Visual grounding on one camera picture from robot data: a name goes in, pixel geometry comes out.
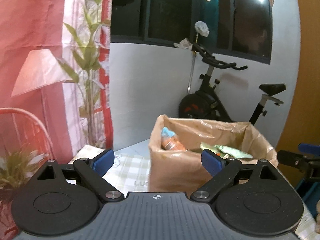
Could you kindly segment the person right hand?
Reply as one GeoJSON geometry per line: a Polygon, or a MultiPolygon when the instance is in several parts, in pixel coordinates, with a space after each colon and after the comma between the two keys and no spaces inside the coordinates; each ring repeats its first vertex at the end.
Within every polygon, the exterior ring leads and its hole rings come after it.
{"type": "Polygon", "coordinates": [[[316,221],[315,230],[319,233],[319,227],[320,227],[320,200],[316,204],[316,211],[317,211],[317,215],[315,217],[315,221],[316,221]]]}

